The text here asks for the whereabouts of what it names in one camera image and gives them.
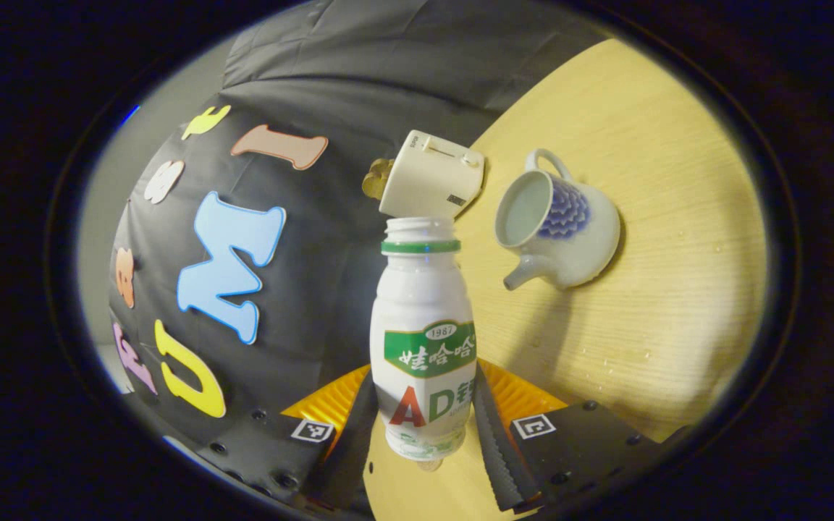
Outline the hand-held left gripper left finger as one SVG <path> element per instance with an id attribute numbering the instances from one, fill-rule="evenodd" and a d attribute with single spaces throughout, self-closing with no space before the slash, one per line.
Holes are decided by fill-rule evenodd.
<path id="1" fill-rule="evenodd" d="M 370 517 L 362 474 L 377 395 L 370 366 L 281 412 L 255 409 L 196 452 L 255 494 L 324 517 Z"/>

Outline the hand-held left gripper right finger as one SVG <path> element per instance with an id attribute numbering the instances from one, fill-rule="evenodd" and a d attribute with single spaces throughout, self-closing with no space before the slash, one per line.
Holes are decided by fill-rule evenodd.
<path id="1" fill-rule="evenodd" d="M 478 360 L 473 408 L 502 511 L 578 514 L 665 461 L 686 436 L 653 441 L 596 400 L 567 404 Z"/>

